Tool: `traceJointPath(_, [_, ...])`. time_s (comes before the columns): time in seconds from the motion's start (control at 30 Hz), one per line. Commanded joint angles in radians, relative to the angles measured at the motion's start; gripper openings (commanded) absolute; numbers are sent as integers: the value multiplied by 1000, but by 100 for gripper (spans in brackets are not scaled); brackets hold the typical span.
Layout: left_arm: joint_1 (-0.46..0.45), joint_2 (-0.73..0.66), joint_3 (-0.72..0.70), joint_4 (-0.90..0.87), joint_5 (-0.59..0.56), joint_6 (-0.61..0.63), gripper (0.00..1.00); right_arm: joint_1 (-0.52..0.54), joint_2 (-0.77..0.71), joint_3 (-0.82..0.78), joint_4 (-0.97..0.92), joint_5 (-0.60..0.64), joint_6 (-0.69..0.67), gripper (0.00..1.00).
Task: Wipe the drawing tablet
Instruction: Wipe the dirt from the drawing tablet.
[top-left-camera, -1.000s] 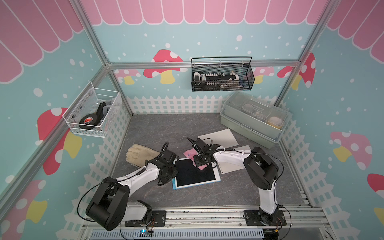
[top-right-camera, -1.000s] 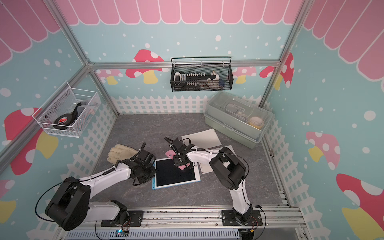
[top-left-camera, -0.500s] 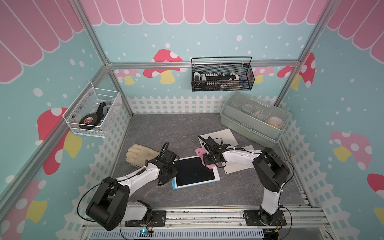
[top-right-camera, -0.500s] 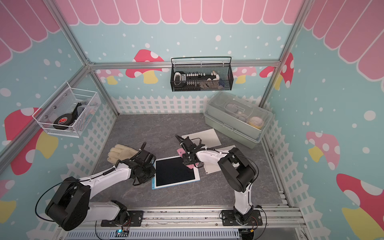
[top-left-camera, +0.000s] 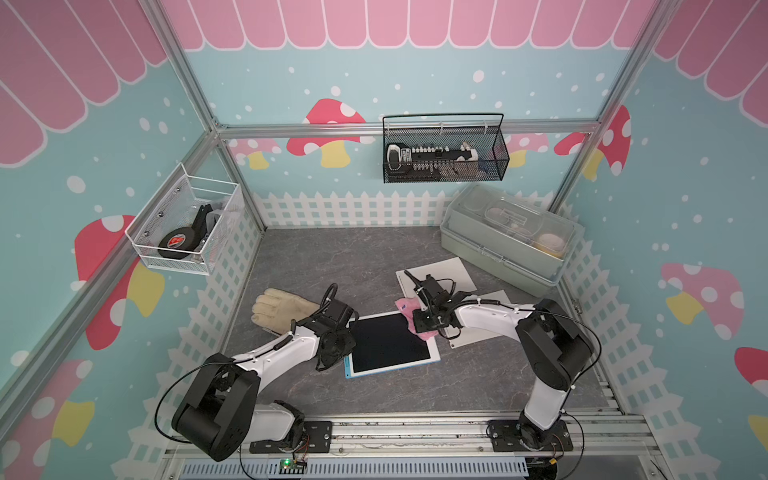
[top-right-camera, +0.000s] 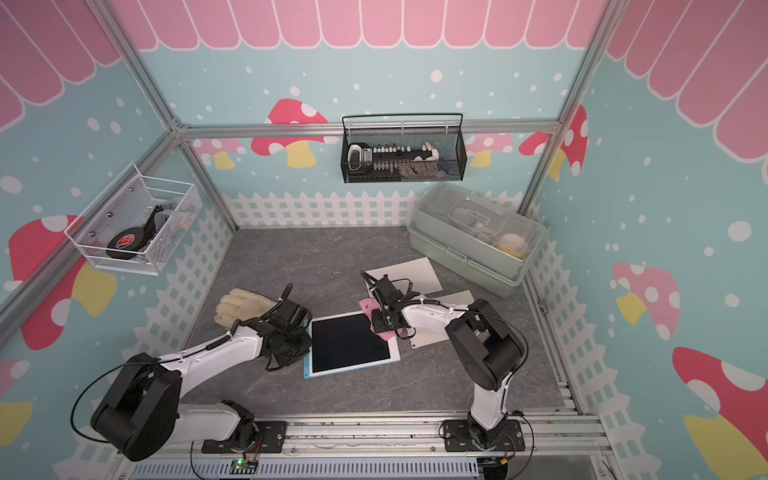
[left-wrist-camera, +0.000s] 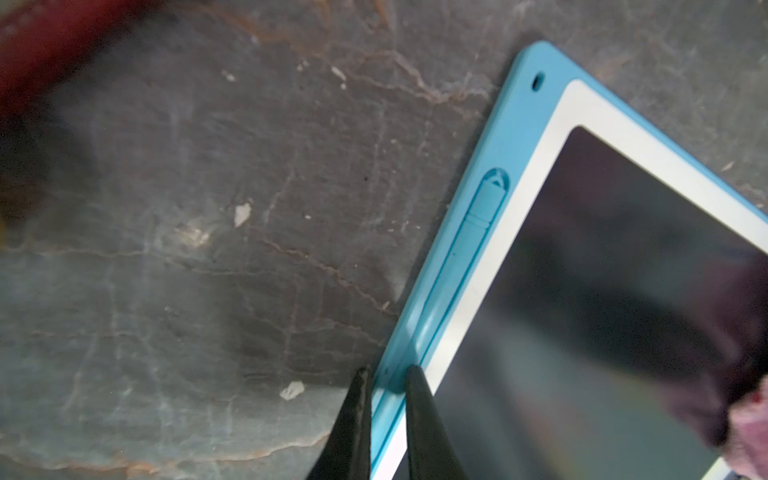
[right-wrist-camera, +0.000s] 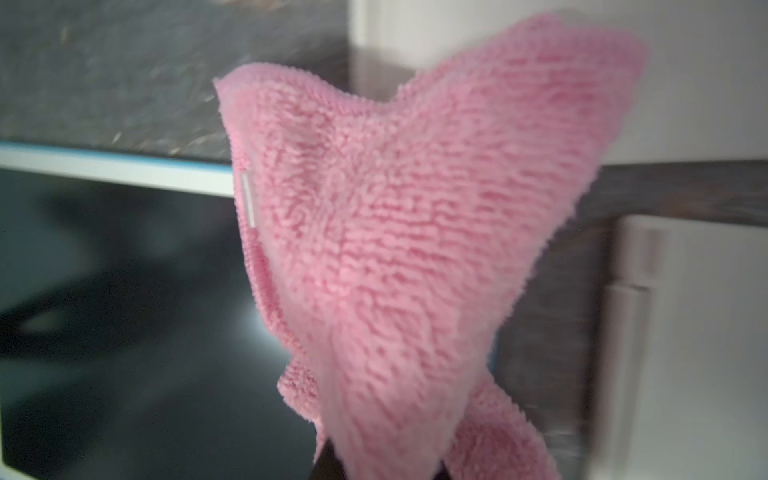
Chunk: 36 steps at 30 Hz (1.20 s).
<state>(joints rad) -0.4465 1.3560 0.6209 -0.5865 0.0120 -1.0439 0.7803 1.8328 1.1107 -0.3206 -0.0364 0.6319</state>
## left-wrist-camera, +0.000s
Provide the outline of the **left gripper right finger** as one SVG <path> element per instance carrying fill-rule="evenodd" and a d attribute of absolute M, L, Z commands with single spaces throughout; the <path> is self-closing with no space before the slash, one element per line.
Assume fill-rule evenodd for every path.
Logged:
<path fill-rule="evenodd" d="M 411 480 L 465 480 L 461 463 L 448 439 L 423 369 L 406 371 L 406 435 Z"/>

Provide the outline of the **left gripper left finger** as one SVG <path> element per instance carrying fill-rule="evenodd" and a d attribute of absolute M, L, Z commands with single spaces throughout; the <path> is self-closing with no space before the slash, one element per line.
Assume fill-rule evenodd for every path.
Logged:
<path fill-rule="evenodd" d="M 371 476 L 372 371 L 359 368 L 307 480 L 368 480 Z"/>

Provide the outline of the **pink cleaning cloth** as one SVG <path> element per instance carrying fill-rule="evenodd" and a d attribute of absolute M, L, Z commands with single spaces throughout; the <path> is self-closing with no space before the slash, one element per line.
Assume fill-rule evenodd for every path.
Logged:
<path fill-rule="evenodd" d="M 722 456 L 739 475 L 767 478 L 767 376 L 729 407 Z"/>

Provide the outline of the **blue framed drawing tablet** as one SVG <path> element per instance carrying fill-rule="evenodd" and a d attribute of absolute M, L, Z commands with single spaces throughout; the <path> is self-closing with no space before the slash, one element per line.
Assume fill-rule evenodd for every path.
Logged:
<path fill-rule="evenodd" d="M 420 364 L 478 185 L 508 192 Z M 738 479 L 728 410 L 767 376 L 767 218 L 552 44 L 515 59 L 381 359 L 372 475 L 408 469 L 419 365 L 469 479 Z"/>

